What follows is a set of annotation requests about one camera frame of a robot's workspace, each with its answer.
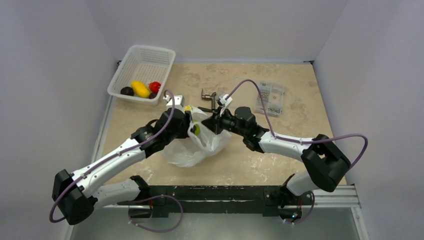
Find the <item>green fake fruit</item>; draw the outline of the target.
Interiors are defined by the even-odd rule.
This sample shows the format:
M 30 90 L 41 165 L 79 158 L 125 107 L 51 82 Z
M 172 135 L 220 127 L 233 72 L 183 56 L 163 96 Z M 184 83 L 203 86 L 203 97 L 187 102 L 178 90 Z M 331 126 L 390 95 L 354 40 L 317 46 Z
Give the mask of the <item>green fake fruit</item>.
M 192 129 L 191 132 L 194 133 L 196 136 L 200 134 L 200 127 L 198 124 L 195 124 Z

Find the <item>white plastic shopping bag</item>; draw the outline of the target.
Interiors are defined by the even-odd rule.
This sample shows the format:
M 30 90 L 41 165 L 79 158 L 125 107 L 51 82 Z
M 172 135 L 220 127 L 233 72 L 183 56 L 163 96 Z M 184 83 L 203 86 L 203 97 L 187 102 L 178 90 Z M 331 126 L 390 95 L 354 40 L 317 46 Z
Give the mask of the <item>white plastic shopping bag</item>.
M 169 164 L 177 167 L 193 167 L 202 160 L 217 155 L 231 141 L 232 135 L 223 130 L 220 134 L 214 134 L 211 130 L 202 125 L 201 121 L 209 116 L 194 106 L 186 106 L 184 111 L 191 111 L 192 122 L 189 130 L 195 124 L 200 127 L 199 135 L 188 133 L 189 138 L 175 139 L 165 146 L 162 154 Z

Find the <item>small dark purple fake fruit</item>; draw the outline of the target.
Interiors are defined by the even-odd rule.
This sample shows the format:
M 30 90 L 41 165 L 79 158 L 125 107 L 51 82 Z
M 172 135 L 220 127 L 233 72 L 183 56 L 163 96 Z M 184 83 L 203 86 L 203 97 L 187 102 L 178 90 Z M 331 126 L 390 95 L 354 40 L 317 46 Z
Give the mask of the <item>small dark purple fake fruit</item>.
M 155 97 L 157 96 L 157 93 L 154 93 L 154 92 L 152 92 L 150 95 L 149 95 L 149 99 L 154 99 Z

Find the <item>red fake fruit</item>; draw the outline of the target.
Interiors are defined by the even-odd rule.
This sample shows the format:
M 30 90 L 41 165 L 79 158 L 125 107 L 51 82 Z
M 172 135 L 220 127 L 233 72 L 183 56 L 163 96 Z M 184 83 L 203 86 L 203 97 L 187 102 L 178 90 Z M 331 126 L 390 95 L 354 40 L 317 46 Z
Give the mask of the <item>red fake fruit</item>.
M 161 89 L 162 84 L 158 81 L 153 81 L 149 84 L 149 89 L 152 93 L 157 94 Z

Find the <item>yellow fake fruit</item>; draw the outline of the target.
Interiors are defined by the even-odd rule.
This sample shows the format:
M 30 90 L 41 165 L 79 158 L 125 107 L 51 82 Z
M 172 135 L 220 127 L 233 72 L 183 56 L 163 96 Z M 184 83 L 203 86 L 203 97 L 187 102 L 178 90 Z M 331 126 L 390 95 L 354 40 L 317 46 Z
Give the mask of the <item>yellow fake fruit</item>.
M 150 90 L 142 82 L 137 80 L 131 82 L 131 88 L 141 98 L 148 99 L 151 94 Z

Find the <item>dark brown fake fruit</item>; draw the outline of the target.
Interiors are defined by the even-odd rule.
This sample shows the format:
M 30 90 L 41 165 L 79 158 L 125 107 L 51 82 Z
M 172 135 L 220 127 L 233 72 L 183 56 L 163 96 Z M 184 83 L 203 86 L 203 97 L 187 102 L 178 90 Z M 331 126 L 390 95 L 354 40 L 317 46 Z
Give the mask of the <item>dark brown fake fruit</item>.
M 133 97 L 135 95 L 135 92 L 134 92 L 134 90 L 133 90 L 132 87 L 126 86 L 126 87 L 123 87 L 120 90 L 120 94 L 121 95 L 125 95 L 125 96 L 132 96 Z

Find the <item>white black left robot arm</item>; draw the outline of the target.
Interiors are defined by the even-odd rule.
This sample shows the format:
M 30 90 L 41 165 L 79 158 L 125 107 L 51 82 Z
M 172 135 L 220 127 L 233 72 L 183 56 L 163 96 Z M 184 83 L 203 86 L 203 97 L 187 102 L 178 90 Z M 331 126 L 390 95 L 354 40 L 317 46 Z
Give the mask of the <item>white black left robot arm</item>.
M 152 191 L 139 175 L 115 184 L 107 185 L 106 182 L 126 168 L 164 150 L 173 140 L 188 138 L 192 123 L 188 111 L 169 108 L 160 118 L 138 128 L 101 159 L 73 172 L 63 169 L 56 173 L 49 221 L 77 225 L 97 209 L 108 205 L 149 202 L 157 205 L 156 199 L 164 198 L 165 193 Z

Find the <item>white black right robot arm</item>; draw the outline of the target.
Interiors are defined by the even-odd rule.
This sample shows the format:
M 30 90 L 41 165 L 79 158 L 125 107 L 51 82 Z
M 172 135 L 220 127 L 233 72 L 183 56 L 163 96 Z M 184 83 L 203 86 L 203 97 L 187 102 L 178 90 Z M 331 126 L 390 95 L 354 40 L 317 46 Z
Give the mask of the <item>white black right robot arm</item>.
M 278 154 L 302 162 L 306 170 L 289 177 L 280 191 L 282 200 L 288 204 L 316 189 L 333 192 L 351 167 L 350 160 L 326 135 L 302 140 L 273 134 L 270 128 L 257 123 L 246 106 L 238 107 L 234 114 L 228 109 L 223 114 L 215 111 L 201 123 L 216 135 L 228 131 L 241 136 L 245 146 L 253 152 Z

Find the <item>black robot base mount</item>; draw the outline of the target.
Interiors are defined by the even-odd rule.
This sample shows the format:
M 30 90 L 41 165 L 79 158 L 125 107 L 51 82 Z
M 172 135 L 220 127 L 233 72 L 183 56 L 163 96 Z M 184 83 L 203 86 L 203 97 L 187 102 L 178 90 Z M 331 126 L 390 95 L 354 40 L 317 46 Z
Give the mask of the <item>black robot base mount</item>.
M 260 214 L 295 221 L 303 216 L 302 207 L 315 203 L 313 193 L 292 194 L 280 185 L 148 185 L 140 176 L 132 176 L 138 185 L 134 200 L 120 201 L 128 205 L 130 215 L 140 218 L 137 206 L 147 215 L 166 218 L 170 213 L 187 214 Z

